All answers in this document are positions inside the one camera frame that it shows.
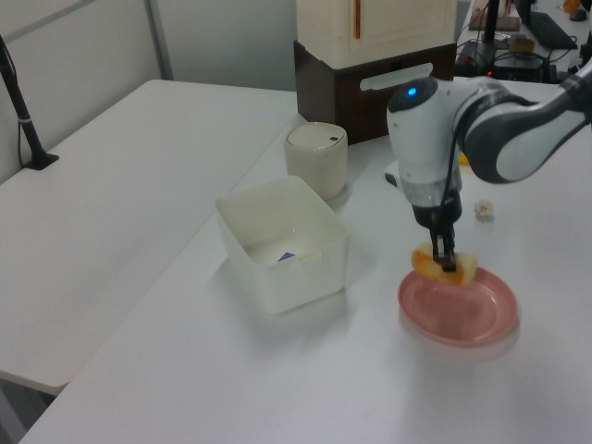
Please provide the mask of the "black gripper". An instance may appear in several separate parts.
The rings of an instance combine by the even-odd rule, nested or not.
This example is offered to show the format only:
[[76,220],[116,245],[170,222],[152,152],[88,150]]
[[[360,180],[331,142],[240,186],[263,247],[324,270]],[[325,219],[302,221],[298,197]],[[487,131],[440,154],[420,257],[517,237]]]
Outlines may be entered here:
[[449,201],[434,207],[413,206],[416,222],[429,229],[432,255],[438,258],[444,272],[456,270],[455,236],[451,228],[463,213],[460,201]]

